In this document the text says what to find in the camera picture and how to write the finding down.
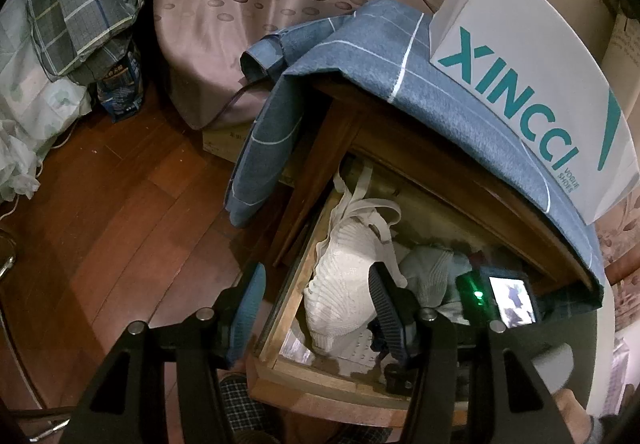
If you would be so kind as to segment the light blue grey underwear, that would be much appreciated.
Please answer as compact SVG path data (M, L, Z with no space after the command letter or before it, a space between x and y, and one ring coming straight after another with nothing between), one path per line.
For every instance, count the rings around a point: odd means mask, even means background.
M456 286L459 276L472 271L466 255L432 245L417 245L400 262L399 269L422 308L434 309L459 325L469 323L463 316Z

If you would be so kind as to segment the dark blue package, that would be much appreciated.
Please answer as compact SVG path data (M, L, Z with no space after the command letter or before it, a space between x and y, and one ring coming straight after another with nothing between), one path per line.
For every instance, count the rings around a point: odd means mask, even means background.
M144 104L139 53L134 43L126 55L96 83L96 99L113 122L136 115Z

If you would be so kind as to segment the white Xincci shoe box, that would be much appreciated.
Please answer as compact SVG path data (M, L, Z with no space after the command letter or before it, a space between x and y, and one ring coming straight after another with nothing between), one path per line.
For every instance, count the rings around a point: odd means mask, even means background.
M591 224L639 182L612 87L547 0L445 0L430 61L518 135Z

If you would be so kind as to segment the checked slipper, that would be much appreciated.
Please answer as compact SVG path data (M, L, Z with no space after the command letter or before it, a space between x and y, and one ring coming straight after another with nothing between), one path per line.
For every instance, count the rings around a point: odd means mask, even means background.
M250 397L246 375L226 375L219 387L235 443L280 442L278 416Z

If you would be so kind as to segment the metal frame chair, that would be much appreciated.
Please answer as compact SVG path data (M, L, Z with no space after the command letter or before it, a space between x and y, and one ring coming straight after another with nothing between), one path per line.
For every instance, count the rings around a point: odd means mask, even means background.
M9 272L13 268L17 259L17 243L15 239L5 230L1 230L1 281L5 281ZM62 433L70 423L74 406L62 406L57 408L47 408L41 394L37 390L34 381L30 378L27 367L18 350L14 335L6 317L6 309L1 306L1 334L6 341L6 348L9 351L13 365L20 376L24 388L35 404L35 410L13 410L16 420L17 433L24 436L26 443L45 443L49 438ZM41 422L43 428L39 433L26 434L20 426L20 421Z

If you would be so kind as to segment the blue checked cloth cover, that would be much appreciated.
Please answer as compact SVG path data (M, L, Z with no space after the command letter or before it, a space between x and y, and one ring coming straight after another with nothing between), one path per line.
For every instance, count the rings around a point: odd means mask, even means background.
M601 306L606 277L596 230L523 141L470 92L428 61L431 19L396 0L270 33L240 58L248 83L273 85L236 161L224 198L235 227L271 195L314 101L315 75L341 74L378 100L458 145L547 216L585 265L593 288L552 293L547 313L570 317Z

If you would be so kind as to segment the white floral crumpled fabric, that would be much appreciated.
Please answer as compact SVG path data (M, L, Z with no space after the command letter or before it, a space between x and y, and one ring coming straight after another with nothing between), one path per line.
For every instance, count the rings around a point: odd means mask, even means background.
M58 135L90 111L87 89L68 78L52 82L36 54L26 0L1 9L1 199L38 190L38 167Z

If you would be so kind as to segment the white lace bra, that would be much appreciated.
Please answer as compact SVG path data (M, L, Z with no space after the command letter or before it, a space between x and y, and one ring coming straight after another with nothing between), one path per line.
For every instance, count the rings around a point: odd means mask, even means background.
M375 316L369 271L386 265L395 285L407 286L399 271L392 227L401 220L400 206L367 196L373 167L367 163L350 189L340 174L334 188L341 195L331 210L328 234L316 244L316 264L304 291L306 323L312 347L322 355L341 349Z

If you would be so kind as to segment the wooden open drawer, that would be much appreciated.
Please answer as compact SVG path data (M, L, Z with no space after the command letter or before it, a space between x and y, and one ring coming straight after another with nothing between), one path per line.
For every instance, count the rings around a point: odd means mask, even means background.
M337 355L314 352L306 327L303 290L317 262L316 245L329 232L340 196L323 187L311 198L292 197L266 251L273 307L248 360L250 395L312 418L382 428L404 425L409 400L385 391L371 334Z

